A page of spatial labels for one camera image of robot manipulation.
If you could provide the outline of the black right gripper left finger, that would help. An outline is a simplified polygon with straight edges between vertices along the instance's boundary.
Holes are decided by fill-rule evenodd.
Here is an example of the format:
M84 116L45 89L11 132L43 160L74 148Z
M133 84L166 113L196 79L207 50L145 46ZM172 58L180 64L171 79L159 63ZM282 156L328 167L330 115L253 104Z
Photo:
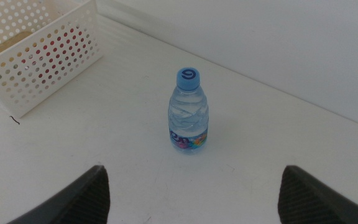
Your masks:
M108 221L110 193L104 166L90 168L70 185L12 223L100 223Z

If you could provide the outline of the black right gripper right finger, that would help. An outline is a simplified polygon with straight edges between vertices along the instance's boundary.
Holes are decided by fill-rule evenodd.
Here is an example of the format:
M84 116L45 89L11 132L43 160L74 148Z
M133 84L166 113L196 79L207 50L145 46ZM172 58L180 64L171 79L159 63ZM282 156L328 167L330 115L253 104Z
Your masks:
M286 166L278 196L282 223L358 223L358 204L298 166Z

